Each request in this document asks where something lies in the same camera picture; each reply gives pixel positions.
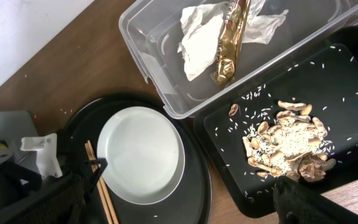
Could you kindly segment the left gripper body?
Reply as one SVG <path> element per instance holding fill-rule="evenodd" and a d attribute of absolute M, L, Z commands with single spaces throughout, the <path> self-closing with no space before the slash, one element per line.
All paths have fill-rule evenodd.
<path fill-rule="evenodd" d="M 22 162 L 0 141 L 0 223 L 79 223 L 89 165 L 73 152 L 67 132 L 22 138 Z"/>

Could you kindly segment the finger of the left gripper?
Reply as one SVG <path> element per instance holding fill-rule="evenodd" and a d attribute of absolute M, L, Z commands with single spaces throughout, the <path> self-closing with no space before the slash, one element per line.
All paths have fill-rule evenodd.
<path fill-rule="evenodd" d="M 105 168 L 107 167 L 106 159 L 95 159 L 82 161 L 80 163 L 81 176 L 84 179 L 84 197 L 90 199 L 90 196 L 96 187 Z"/>

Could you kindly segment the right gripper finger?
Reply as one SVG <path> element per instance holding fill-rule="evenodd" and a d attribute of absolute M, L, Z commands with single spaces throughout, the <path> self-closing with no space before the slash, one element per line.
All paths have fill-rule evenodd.
<path fill-rule="evenodd" d="M 275 183 L 279 224 L 358 224 L 358 215 L 288 177 Z"/>

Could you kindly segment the peanut shells and rice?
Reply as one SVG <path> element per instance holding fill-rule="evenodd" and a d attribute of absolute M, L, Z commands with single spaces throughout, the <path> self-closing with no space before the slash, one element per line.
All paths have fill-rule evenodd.
<path fill-rule="evenodd" d="M 311 104 L 279 101 L 282 108 L 274 125 L 267 121 L 251 125 L 242 144 L 246 160 L 259 177 L 288 177 L 295 182 L 323 180 L 337 160 L 329 158 L 325 140 L 328 131 L 317 117 L 311 117 Z"/>

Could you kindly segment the gold foil wrapper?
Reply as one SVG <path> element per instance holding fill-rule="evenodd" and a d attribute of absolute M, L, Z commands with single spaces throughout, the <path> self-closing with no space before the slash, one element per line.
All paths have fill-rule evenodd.
<path fill-rule="evenodd" d="M 234 77 L 247 26 L 251 0 L 232 0 L 224 14 L 218 42 L 217 68 L 211 78 L 224 88 Z"/>

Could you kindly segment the white tissue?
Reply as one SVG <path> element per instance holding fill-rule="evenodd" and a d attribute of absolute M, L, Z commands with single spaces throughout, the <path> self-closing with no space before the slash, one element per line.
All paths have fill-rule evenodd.
<path fill-rule="evenodd" d="M 265 0 L 250 4 L 247 27 L 242 36 L 243 43 L 269 44 L 276 28 L 281 26 L 289 10 L 281 14 L 261 15 Z M 186 7 L 181 12 L 183 38 L 178 44 L 178 53 L 184 59 L 184 71 L 189 81 L 201 75 L 216 60 L 218 39 L 224 24 L 224 14 L 229 2 L 200 4 Z"/>

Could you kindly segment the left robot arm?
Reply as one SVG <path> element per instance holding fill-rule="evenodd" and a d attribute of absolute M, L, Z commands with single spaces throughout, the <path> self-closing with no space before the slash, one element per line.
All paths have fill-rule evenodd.
<path fill-rule="evenodd" d="M 21 151 L 35 153 L 37 171 L 14 161 L 0 141 L 0 223 L 79 223 L 90 194 L 107 167 L 105 159 L 76 162 L 64 174 L 57 159 L 58 136 L 24 137 Z"/>

